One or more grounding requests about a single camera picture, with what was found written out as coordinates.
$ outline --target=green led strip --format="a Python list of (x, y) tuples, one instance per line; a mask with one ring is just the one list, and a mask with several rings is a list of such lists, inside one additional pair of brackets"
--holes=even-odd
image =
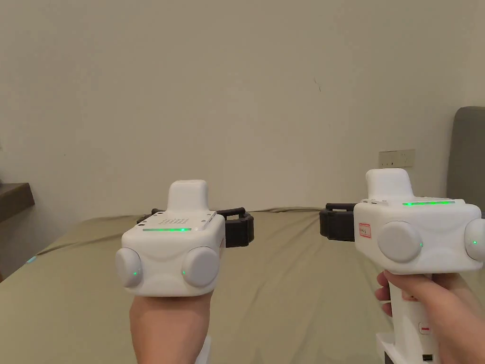
[(192, 229), (143, 229), (145, 232), (189, 232)]
[(454, 201), (427, 201), (427, 202), (405, 202), (404, 206), (416, 206), (416, 205), (450, 205)]

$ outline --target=electrical outlet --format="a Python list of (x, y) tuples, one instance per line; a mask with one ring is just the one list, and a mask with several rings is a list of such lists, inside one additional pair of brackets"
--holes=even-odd
[(413, 167), (415, 156), (414, 149), (379, 152), (379, 168)]
[(399, 167), (414, 167), (416, 151), (414, 149), (398, 150), (397, 163)]

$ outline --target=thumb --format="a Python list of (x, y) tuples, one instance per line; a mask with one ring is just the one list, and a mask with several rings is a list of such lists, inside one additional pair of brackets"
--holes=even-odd
[(422, 274), (396, 275), (384, 271), (384, 275), (390, 283), (414, 296), (425, 305), (440, 302), (449, 293), (445, 288)]

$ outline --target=white plastic casing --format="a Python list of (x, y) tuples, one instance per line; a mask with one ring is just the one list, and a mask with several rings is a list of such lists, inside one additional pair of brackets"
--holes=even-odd
[[(465, 244), (467, 225), (481, 221), (477, 206), (462, 199), (415, 197), (403, 169), (374, 169), (366, 178), (369, 198), (354, 208), (354, 234), (356, 248), (369, 259), (396, 274), (464, 272), (482, 267), (482, 261), (469, 256)], [(476, 245), (485, 244), (483, 235)], [(404, 261), (393, 259), (393, 252)]]
[(124, 233), (121, 242), (116, 268), (129, 292), (199, 296), (216, 286), (225, 220), (209, 210), (205, 181), (177, 181), (170, 187), (167, 211)]

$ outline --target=hand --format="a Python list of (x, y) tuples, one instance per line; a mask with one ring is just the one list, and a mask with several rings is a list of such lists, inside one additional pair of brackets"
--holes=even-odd
[[(375, 291), (380, 301), (389, 301), (389, 282), (414, 296), (428, 314), (439, 343), (443, 364), (485, 363), (485, 321), (476, 296), (459, 274), (393, 275), (387, 271), (377, 276), (382, 288)], [(382, 309), (392, 316), (391, 303)]]
[(194, 364), (209, 329), (211, 296), (136, 296), (129, 319), (138, 363)]

